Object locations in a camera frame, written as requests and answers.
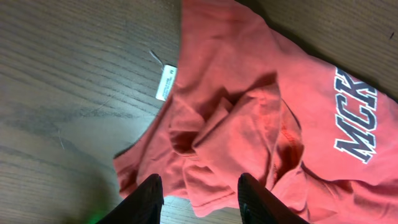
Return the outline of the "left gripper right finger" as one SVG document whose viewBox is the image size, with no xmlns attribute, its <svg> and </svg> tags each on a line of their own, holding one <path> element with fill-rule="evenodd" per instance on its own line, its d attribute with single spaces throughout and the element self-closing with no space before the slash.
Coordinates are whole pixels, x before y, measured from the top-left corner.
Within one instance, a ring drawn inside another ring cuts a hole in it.
<svg viewBox="0 0 398 224">
<path fill-rule="evenodd" d="M 243 224 L 308 224 L 249 173 L 238 180 L 238 202 Z"/>
</svg>

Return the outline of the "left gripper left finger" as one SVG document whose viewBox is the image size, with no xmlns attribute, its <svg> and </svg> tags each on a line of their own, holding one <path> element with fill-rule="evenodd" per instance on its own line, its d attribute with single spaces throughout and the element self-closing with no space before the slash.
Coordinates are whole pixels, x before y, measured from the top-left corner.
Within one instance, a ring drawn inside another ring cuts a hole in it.
<svg viewBox="0 0 398 224">
<path fill-rule="evenodd" d="M 163 204 L 162 179 L 151 174 L 96 224 L 160 224 Z"/>
</svg>

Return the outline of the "red t-shirt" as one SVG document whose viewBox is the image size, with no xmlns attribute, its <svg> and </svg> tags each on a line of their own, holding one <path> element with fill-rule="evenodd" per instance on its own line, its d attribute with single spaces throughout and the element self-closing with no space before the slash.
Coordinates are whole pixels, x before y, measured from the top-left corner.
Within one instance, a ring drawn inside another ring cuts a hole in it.
<svg viewBox="0 0 398 224">
<path fill-rule="evenodd" d="M 311 223 L 397 222 L 397 103 L 312 57 L 236 1 L 182 2 L 167 101 L 114 159 L 126 197 L 159 174 L 199 217 L 250 173 Z"/>
</svg>

